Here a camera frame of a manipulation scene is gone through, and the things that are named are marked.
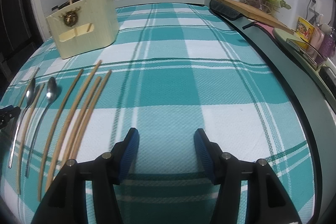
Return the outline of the yellow snack box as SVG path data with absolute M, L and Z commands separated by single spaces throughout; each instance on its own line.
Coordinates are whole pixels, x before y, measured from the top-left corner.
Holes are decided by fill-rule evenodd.
M 297 21 L 297 27 L 295 30 L 296 35 L 304 42 L 309 44 L 313 31 L 314 26 L 310 24 L 307 20 L 299 16 Z

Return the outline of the white knife block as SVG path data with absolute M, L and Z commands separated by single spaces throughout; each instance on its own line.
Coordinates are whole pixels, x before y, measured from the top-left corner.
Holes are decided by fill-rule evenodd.
M 297 27 L 298 18 L 303 16 L 306 0 L 284 0 L 290 9 L 280 7 L 275 16 L 281 23 L 288 28 L 295 30 Z

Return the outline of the cream utensil holder box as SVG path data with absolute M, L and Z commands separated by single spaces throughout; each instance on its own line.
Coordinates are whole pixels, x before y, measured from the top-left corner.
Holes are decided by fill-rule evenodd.
M 80 0 L 46 21 L 62 59 L 105 48 L 119 31 L 114 0 Z

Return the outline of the green tray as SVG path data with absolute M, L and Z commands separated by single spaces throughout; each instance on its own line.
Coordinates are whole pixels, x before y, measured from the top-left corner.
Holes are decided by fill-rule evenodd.
M 303 70 L 319 87 L 328 104 L 335 111 L 335 69 L 325 64 L 324 61 L 318 64 L 316 60 L 318 58 L 322 59 L 322 57 L 319 56 L 318 52 L 310 55 L 304 50 L 299 45 L 299 43 L 304 44 L 304 41 L 299 41 L 297 37 L 279 28 L 274 28 L 272 33 L 280 44 L 303 67 Z

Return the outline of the wooden cutting board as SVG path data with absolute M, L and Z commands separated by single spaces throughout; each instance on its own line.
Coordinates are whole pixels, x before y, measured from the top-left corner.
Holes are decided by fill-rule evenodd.
M 281 23 L 279 20 L 274 18 L 272 15 L 266 14 L 265 12 L 258 10 L 250 5 L 238 2 L 238 1 L 233 1 L 233 0 L 216 0 L 218 2 L 221 2 L 230 8 L 235 9 L 236 11 L 240 12 L 243 14 L 245 17 L 267 24 L 271 27 L 274 28 L 279 28 L 283 31 L 288 32 L 289 34 L 294 34 L 294 31 L 290 28 L 288 28 L 286 25 Z

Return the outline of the large steel spoon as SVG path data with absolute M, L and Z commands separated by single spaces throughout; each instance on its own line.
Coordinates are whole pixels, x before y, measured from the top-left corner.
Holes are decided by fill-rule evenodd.
M 18 134 L 19 134 L 19 130 L 21 128 L 22 125 L 22 120 L 23 117 L 25 116 L 28 108 L 31 106 L 31 104 L 33 103 L 34 100 L 34 92 L 35 92 L 35 78 L 31 81 L 28 91 L 26 92 L 26 107 L 23 109 L 21 116 L 18 119 L 17 122 L 17 126 L 16 126 L 16 130 L 15 130 L 15 135 L 14 135 L 14 139 L 13 139 L 13 143 L 12 143 L 12 147 L 11 147 L 11 153 L 10 153 L 10 158 L 9 158 L 9 163 L 8 163 L 8 168 L 12 167 L 13 164 L 13 158 L 14 158 L 14 152 L 15 152 L 15 144 L 18 138 Z

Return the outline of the small steel spoon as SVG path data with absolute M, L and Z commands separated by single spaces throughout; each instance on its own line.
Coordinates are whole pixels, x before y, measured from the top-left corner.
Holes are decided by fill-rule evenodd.
M 47 92 L 46 92 L 47 106 L 43 110 L 43 112 L 41 114 L 41 117 L 38 120 L 38 124 L 36 126 L 35 132 L 33 134 L 33 139 L 31 141 L 29 155 L 28 155 L 28 158 L 27 158 L 27 164 L 26 164 L 26 168 L 25 168 L 25 177 L 26 178 L 29 177 L 30 163 L 31 163 L 31 159 L 32 159 L 32 156 L 33 156 L 33 150 L 34 150 L 34 146 L 35 146 L 35 143 L 36 143 L 36 140 L 37 140 L 37 136 L 38 136 L 38 132 L 39 132 L 42 120 L 43 120 L 47 110 L 49 109 L 49 107 L 56 100 L 57 96 L 58 96 L 58 86 L 57 86 L 57 83 L 56 83 L 56 79 L 55 79 L 55 77 L 50 77 L 50 79 L 48 80 L 48 83 L 47 83 Z

